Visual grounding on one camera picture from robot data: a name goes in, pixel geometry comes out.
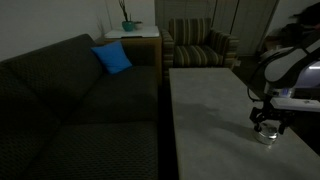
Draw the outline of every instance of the dark gray sofa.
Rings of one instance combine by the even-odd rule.
[[[152,49],[124,47],[133,67],[109,75],[93,46],[84,34],[0,63],[0,179],[158,179]]]

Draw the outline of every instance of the striped armchair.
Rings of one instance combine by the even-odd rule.
[[[169,31],[161,30],[164,84],[169,82],[169,68],[233,68],[239,40],[210,25],[210,18],[171,19]]]

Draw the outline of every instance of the white wall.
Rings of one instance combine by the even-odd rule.
[[[118,0],[106,2],[0,0],[0,61],[83,33],[98,39],[123,18]],[[126,3],[133,20],[155,24],[153,0],[126,0]]]
[[[287,24],[296,23],[292,15],[301,13],[317,2],[319,0],[279,0],[266,35],[276,35]]]

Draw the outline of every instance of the gray table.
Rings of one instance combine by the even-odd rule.
[[[254,104],[229,69],[170,69],[180,179],[320,179],[319,156],[290,128],[257,142]]]

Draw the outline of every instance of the blue pillow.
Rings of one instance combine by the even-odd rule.
[[[115,41],[102,47],[91,48],[110,74],[118,73],[132,64],[123,51],[120,41]]]

